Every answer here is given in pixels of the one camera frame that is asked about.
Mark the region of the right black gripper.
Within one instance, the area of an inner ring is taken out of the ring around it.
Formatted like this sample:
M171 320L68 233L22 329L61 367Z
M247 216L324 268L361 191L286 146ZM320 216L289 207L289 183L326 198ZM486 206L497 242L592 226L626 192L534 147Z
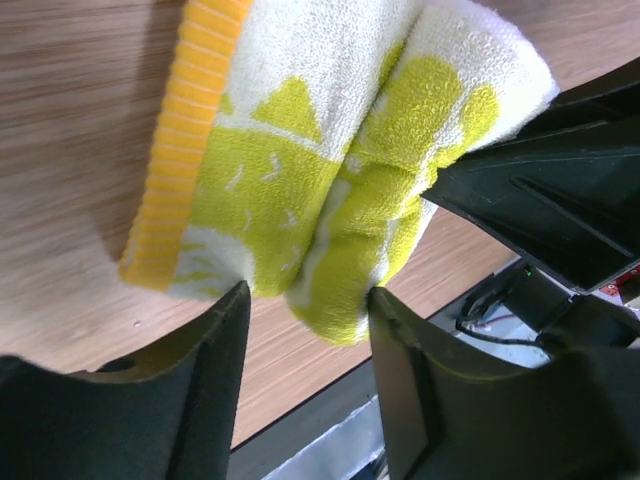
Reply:
M638 60L562 93L515 138L442 170L423 196L580 293L638 266ZM540 350L627 348L639 339L631 310L570 293L537 268L518 260L481 282L456 330ZM536 337L480 332L501 306Z

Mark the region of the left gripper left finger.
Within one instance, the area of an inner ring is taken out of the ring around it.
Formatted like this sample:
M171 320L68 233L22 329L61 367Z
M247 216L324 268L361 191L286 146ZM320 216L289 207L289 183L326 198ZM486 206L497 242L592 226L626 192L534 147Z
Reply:
M100 369L1 360L5 479L222 479L247 345L239 283L194 320Z

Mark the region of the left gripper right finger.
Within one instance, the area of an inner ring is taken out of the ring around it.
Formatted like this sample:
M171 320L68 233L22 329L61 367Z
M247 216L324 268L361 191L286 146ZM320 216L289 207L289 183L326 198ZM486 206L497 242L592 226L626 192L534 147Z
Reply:
M370 342L394 479L635 479L639 353L578 349L529 369L484 353L383 288Z

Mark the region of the yellow green patterned towel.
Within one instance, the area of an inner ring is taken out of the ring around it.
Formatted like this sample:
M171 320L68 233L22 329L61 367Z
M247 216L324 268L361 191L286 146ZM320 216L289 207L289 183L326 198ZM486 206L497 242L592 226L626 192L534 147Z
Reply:
M243 281L356 344L435 212L424 191L557 92L472 1L190 1L121 278L199 300Z

